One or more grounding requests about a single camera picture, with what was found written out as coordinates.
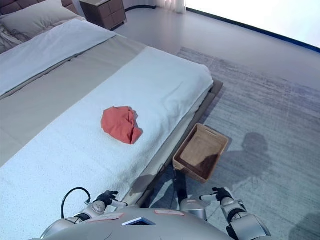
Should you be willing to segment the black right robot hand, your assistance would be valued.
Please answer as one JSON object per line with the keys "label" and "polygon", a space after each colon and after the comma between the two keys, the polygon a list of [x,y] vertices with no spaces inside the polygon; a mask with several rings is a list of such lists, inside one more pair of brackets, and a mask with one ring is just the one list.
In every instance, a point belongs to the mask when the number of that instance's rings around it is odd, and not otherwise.
{"label": "black right robot hand", "polygon": [[203,202],[221,202],[225,198],[235,199],[227,187],[213,187],[211,194],[199,196],[199,199]]}

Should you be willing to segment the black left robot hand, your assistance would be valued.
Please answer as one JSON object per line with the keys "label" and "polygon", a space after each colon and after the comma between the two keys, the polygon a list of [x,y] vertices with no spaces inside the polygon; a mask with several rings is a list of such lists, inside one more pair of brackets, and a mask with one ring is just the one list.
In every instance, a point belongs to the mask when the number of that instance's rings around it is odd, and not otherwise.
{"label": "black left robot hand", "polygon": [[116,199],[116,196],[118,195],[118,191],[113,191],[113,190],[107,190],[104,193],[100,194],[95,202],[101,201],[104,203],[105,207],[107,206],[112,206],[116,208],[124,208],[128,206],[128,203],[119,201]]}

